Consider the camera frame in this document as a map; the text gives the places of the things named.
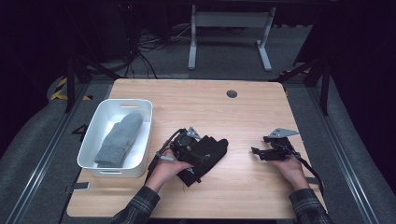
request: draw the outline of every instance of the white plastic bin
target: white plastic bin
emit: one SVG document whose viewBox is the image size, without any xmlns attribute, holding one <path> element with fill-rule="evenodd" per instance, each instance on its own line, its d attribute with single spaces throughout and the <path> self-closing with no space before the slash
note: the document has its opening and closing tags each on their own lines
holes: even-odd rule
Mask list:
<svg viewBox="0 0 396 224">
<path fill-rule="evenodd" d="M 121 168 L 98 168 L 93 160 L 114 124 L 137 111 L 143 123 Z M 95 176 L 139 177 L 147 170 L 152 103 L 141 99 L 108 99 L 97 107 L 78 153 L 78 165 Z"/>
</svg>

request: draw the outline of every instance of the wooden table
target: wooden table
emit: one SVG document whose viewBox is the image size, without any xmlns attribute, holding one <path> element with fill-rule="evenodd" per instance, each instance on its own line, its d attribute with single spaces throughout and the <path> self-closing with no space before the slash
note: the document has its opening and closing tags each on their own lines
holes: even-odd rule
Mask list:
<svg viewBox="0 0 396 224">
<path fill-rule="evenodd" d="M 235 98 L 227 91 L 237 92 Z M 146 99 L 153 104 L 148 164 L 154 153 L 180 128 L 193 126 L 201 136 L 229 141 L 227 154 L 189 188 L 176 176 L 160 191 L 151 217 L 294 218 L 290 184 L 251 147 L 271 148 L 262 137 L 275 128 L 297 131 L 287 96 L 279 83 L 215 80 L 119 79 L 112 99 Z M 300 135 L 289 140 L 308 162 Z M 306 176 L 312 176 L 304 170 Z M 146 173 L 138 178 L 95 177 L 82 170 L 67 208 L 71 217 L 112 217 L 134 197 Z M 318 186 L 313 185 L 323 203 Z"/>
</svg>

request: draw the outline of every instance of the human hand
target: human hand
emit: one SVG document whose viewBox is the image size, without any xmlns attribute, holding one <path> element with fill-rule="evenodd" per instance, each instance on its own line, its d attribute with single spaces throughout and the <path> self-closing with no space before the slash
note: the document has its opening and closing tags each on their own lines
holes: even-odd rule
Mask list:
<svg viewBox="0 0 396 224">
<path fill-rule="evenodd" d="M 309 189 L 309 184 L 306 181 L 303 166 L 295 158 L 290 157 L 284 161 L 268 161 L 273 164 L 282 175 L 291 183 L 294 190 Z"/>
<path fill-rule="evenodd" d="M 157 193 L 160 191 L 164 183 L 177 175 L 180 171 L 191 168 L 192 165 L 185 161 L 178 161 L 172 150 L 165 150 L 164 156 L 174 158 L 173 161 L 159 160 L 154 168 L 151 176 L 148 178 L 145 186 L 151 188 Z"/>
</svg>

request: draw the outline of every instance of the black wire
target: black wire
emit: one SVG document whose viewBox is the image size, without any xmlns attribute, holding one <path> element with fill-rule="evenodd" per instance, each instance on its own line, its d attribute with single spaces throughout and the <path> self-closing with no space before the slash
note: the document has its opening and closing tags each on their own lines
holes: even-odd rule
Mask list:
<svg viewBox="0 0 396 224">
<path fill-rule="evenodd" d="M 155 77 L 156 79 L 158 79 L 158 78 L 157 78 L 157 74 L 155 74 L 154 68 L 152 67 L 152 65 L 151 65 L 151 63 L 149 62 L 149 60 L 148 60 L 143 54 L 141 54 L 141 53 L 139 54 L 139 58 L 143 60 L 143 63 L 145 64 L 146 67 L 147 67 L 146 63 L 148 63 L 148 65 L 149 65 L 149 67 L 150 67 L 150 69 L 151 69 L 151 71 L 152 71 L 154 77 Z"/>
<path fill-rule="evenodd" d="M 125 34 L 127 36 L 127 41 L 130 49 L 130 54 L 135 56 L 139 53 L 139 49 L 136 45 L 138 42 L 138 33 L 140 32 L 140 27 L 138 24 L 137 13 L 134 7 L 130 3 L 120 3 L 120 14 L 124 19 L 125 24 Z"/>
<path fill-rule="evenodd" d="M 117 66 L 114 66 L 114 67 L 111 67 L 111 68 L 107 68 L 107 70 L 112 71 L 112 72 L 118 72 L 118 71 L 120 71 L 122 68 L 127 67 L 132 61 L 133 61 L 132 58 L 128 58 L 127 61 L 126 61 L 125 63 L 122 63 L 122 64 L 120 64 L 120 65 L 117 65 Z M 96 69 L 90 69 L 90 68 L 88 68 L 88 70 L 89 70 L 90 73 L 93 74 L 93 75 L 103 74 L 103 72 L 98 71 L 98 70 L 96 70 Z"/>
<path fill-rule="evenodd" d="M 134 78 L 134 70 L 132 69 L 132 65 L 131 65 L 131 73 L 132 73 L 132 76 Z"/>
<path fill-rule="evenodd" d="M 65 9 L 66 12 L 67 12 L 68 17 L 69 17 L 70 20 L 73 22 L 74 27 L 76 28 L 76 30 L 77 30 L 79 36 L 83 39 L 83 41 L 84 41 L 85 45 L 87 46 L 87 49 L 88 49 L 88 51 L 90 52 L 91 56 L 92 56 L 96 61 L 98 61 L 97 58 L 96 58 L 96 56 L 95 56 L 95 54 L 93 53 L 93 51 L 92 51 L 90 45 L 88 44 L 87 39 L 85 38 L 85 36 L 84 36 L 84 34 L 81 32 L 81 30 L 78 28 L 78 25 L 77 25 L 77 23 L 76 23 L 76 20 L 74 19 L 73 15 L 71 14 L 69 8 L 67 7 L 67 5 L 66 5 L 66 3 L 65 3 L 64 1 L 63 1 L 63 5 L 64 5 L 64 9 Z"/>
<path fill-rule="evenodd" d="M 170 43 L 169 40 L 163 41 L 161 38 L 156 36 L 156 37 L 152 37 L 152 38 L 146 37 L 145 40 L 140 39 L 138 46 L 142 52 L 150 52 L 155 49 L 156 50 L 164 49 L 165 47 L 167 47 L 169 45 L 169 43 Z"/>
<path fill-rule="evenodd" d="M 306 167 L 306 169 L 308 169 L 314 175 L 314 177 L 318 180 L 319 190 L 320 190 L 320 193 L 323 195 L 323 183 L 322 183 L 318 173 L 303 158 L 299 158 L 297 160 L 299 160 Z"/>
<path fill-rule="evenodd" d="M 146 176 L 145 184 L 149 180 L 149 177 L 151 176 L 152 172 L 154 171 L 155 167 L 157 166 L 158 160 L 160 159 L 161 155 L 165 152 L 166 149 L 168 149 L 167 147 L 172 142 L 172 140 L 175 138 L 175 136 L 178 133 L 182 133 L 183 131 L 184 131 L 184 129 L 179 129 L 179 130 L 175 131 L 172 134 L 172 136 L 168 140 L 166 140 L 166 142 L 163 144 L 163 146 L 160 148 L 160 150 L 158 150 L 158 153 L 155 154 L 154 158 L 152 159 L 151 163 L 148 166 L 148 174 Z"/>
<path fill-rule="evenodd" d="M 126 66 L 124 77 L 126 77 L 126 75 L 128 75 L 128 70 L 129 70 L 129 63 L 128 63 L 128 66 Z"/>
<path fill-rule="evenodd" d="M 96 63 L 96 62 L 93 62 L 93 61 L 91 61 L 90 59 L 88 59 L 88 58 L 86 58 L 86 57 L 84 57 L 84 56 L 78 55 L 78 58 L 79 58 L 83 63 L 89 64 L 90 66 L 94 67 L 96 70 L 102 72 L 103 74 L 108 75 L 109 77 L 112 77 L 112 78 L 114 78 L 114 79 L 117 79 L 117 78 L 120 78 L 120 77 L 121 77 L 121 76 L 119 76 L 118 74 L 116 74 L 116 73 L 114 73 L 114 72 L 108 70 L 107 68 L 103 67 L 101 64 Z"/>
<path fill-rule="evenodd" d="M 141 58 L 140 57 L 140 55 L 139 56 L 137 56 L 139 59 L 141 59 L 142 60 L 142 62 L 143 62 L 143 64 L 145 65 L 145 67 L 146 67 L 146 70 L 147 70 L 147 75 L 148 75 L 148 78 L 149 78 L 149 68 L 148 68 L 148 66 L 146 65 L 146 61 L 143 59 L 143 58 Z"/>
</svg>

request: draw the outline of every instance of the gray towel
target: gray towel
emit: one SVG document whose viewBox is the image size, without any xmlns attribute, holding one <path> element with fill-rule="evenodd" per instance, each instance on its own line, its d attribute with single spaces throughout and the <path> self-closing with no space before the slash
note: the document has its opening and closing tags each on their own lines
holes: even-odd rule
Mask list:
<svg viewBox="0 0 396 224">
<path fill-rule="evenodd" d="M 134 144 L 142 123 L 142 115 L 138 112 L 133 112 L 125 116 L 121 122 L 114 124 L 95 157 L 94 161 L 98 163 L 98 167 L 122 167 L 123 161 L 128 154 L 128 149 Z"/>
</svg>

